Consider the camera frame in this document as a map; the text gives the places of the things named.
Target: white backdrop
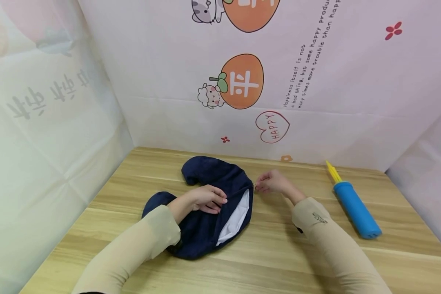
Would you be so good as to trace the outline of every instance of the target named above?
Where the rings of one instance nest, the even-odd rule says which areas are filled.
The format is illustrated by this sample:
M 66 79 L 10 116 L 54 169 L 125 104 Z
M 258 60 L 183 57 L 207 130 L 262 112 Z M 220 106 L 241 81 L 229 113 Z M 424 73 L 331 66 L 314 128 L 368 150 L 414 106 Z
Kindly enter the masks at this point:
M 441 241 L 441 117 L 387 174 Z
M 133 148 L 76 1 L 0 0 L 0 294 L 14 294 Z
M 139 146 L 385 171 L 441 115 L 441 1 L 79 2 Z

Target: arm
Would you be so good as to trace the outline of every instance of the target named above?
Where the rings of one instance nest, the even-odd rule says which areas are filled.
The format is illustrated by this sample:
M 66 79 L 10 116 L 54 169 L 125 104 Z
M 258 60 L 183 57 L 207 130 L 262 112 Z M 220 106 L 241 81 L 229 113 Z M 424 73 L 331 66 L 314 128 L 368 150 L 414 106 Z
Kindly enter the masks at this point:
M 120 294 L 131 274 L 146 260 L 180 240 L 178 224 L 193 210 L 217 214 L 227 202 L 223 191 L 207 185 L 161 205 L 107 245 L 88 263 L 72 294 Z
M 346 294 L 391 294 L 366 254 L 323 205 L 307 198 L 276 170 L 260 176 L 257 189 L 282 192 L 292 202 L 292 222 L 325 256 Z

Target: person's left hand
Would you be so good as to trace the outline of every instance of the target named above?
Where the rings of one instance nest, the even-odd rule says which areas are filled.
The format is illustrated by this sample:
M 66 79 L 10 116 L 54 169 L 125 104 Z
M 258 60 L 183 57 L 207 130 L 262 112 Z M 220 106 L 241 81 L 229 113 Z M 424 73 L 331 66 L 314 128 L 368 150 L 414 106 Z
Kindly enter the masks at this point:
M 227 203 L 227 195 L 221 189 L 205 185 L 184 194 L 193 203 L 192 210 L 201 210 L 209 214 L 218 214 L 220 206 Z

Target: wooden table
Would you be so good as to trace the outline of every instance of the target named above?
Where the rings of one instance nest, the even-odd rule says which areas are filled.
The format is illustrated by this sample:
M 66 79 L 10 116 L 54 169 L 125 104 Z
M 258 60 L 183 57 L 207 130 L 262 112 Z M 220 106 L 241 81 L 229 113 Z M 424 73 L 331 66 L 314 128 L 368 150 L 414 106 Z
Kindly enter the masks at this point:
M 88 262 L 126 228 L 140 220 L 146 201 L 158 191 L 181 195 L 191 189 L 181 167 L 196 154 L 134 149 L 21 291 L 68 294 Z M 383 231 L 360 239 L 332 193 L 323 166 L 217 156 L 255 180 L 277 168 L 365 251 L 394 294 L 441 293 L 441 244 L 388 177 L 380 171 L 337 168 L 353 183 Z M 291 206 L 279 195 L 254 196 L 252 220 L 222 250 L 193 262 L 162 253 L 144 263 L 124 293 L 342 293 L 328 264 L 298 233 Z

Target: navy blue fabric cover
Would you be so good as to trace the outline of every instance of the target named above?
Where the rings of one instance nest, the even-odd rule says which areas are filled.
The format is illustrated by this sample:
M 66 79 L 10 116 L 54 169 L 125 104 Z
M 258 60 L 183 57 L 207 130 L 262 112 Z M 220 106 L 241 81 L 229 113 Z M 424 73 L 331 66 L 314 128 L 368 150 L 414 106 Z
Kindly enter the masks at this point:
M 167 250 L 176 257 L 196 259 L 229 244 L 248 225 L 252 217 L 253 184 L 245 171 L 238 166 L 206 156 L 189 159 L 181 168 L 181 173 L 188 185 L 199 183 L 218 187 L 226 193 L 228 199 L 227 203 L 222 205 L 219 214 L 192 211 L 180 223 L 181 240 Z M 221 230 L 247 189 L 249 189 L 249 209 L 241 229 L 233 238 L 216 246 Z M 169 192 L 156 193 L 147 201 L 142 217 L 159 205 L 167 205 L 175 198 Z

